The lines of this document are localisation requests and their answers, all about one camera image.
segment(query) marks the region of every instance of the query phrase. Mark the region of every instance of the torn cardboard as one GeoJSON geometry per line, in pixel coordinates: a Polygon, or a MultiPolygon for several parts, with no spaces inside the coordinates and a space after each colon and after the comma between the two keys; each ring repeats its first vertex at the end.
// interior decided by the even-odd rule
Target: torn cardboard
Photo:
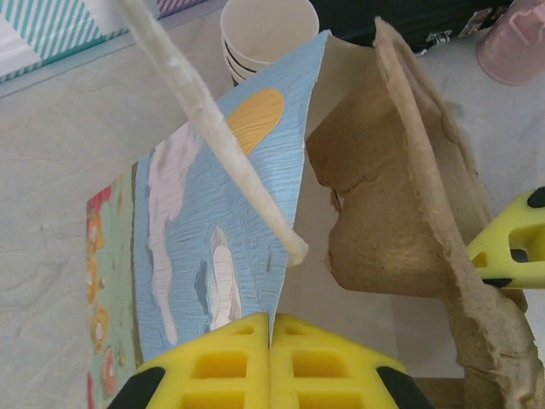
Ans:
{"type": "Polygon", "coordinates": [[[445,303],[465,382],[462,402],[439,407],[543,408],[524,295],[483,284],[467,254],[491,213],[466,136],[402,37],[376,28],[364,74],[307,140],[339,210],[331,273],[348,290],[445,303]]]}

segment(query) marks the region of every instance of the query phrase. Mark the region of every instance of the pink cup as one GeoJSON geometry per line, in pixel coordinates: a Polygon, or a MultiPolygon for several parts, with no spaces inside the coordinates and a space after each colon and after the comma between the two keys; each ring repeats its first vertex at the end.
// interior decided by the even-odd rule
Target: pink cup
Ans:
{"type": "Polygon", "coordinates": [[[482,69],[507,85],[526,85],[545,69],[545,0],[516,0],[477,48],[482,69]]]}

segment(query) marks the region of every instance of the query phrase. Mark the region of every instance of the stacked paper cups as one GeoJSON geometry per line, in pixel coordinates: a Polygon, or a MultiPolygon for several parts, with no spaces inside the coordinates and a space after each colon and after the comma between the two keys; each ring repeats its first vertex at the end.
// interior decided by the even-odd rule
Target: stacked paper cups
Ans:
{"type": "Polygon", "coordinates": [[[235,85],[318,34],[308,0],[229,0],[221,13],[223,56],[235,85]]]}

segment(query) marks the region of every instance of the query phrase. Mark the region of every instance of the white painted stick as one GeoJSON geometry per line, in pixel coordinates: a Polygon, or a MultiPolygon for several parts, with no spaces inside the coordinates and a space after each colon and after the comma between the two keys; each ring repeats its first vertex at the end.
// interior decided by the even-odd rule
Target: white painted stick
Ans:
{"type": "Polygon", "coordinates": [[[263,217],[290,253],[288,264],[300,264],[308,245],[291,228],[282,211],[265,189],[215,104],[208,87],[184,55],[170,41],[141,0],[115,0],[136,42],[152,59],[169,84],[189,120],[203,136],[214,155],[244,196],[263,217]]]}

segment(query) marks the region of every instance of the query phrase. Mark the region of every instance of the white paper cup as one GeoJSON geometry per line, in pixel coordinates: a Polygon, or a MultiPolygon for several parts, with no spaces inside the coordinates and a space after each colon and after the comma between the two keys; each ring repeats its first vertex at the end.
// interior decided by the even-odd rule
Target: white paper cup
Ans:
{"type": "Polygon", "coordinates": [[[230,72],[235,72],[238,74],[241,78],[248,79],[252,75],[255,74],[255,71],[250,71],[243,66],[240,66],[227,52],[227,47],[225,44],[223,44],[223,58],[225,59],[225,62],[227,64],[227,68],[230,72]]]}
{"type": "Polygon", "coordinates": [[[312,40],[319,30],[308,0],[229,0],[221,12],[227,56],[258,72],[312,40]]]}
{"type": "Polygon", "coordinates": [[[233,83],[235,85],[239,85],[241,84],[242,82],[244,82],[246,79],[248,79],[249,77],[242,77],[238,72],[237,72],[237,69],[235,67],[232,66],[232,63],[231,61],[229,61],[226,57],[224,57],[224,61],[225,61],[225,64],[227,66],[227,69],[229,70],[229,73],[231,74],[231,78],[233,80],[233,83]]]}

